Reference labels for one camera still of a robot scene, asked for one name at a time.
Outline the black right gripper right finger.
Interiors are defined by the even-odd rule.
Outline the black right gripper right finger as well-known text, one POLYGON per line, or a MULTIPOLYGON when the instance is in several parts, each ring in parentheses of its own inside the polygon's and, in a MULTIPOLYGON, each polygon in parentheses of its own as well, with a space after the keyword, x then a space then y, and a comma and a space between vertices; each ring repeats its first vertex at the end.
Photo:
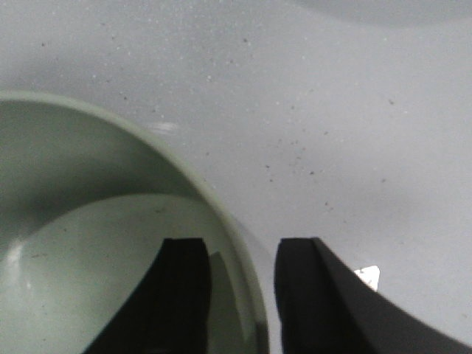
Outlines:
POLYGON ((318 237, 283 238, 274 293, 284 353, 470 353, 374 292, 318 237))

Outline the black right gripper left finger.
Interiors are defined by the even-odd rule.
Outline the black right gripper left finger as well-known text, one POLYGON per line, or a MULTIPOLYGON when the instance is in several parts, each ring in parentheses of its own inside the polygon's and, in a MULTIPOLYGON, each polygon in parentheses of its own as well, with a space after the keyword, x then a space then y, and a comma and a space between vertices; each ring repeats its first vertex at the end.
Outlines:
POLYGON ((200 238, 166 239, 87 353, 206 353, 211 267, 200 238))

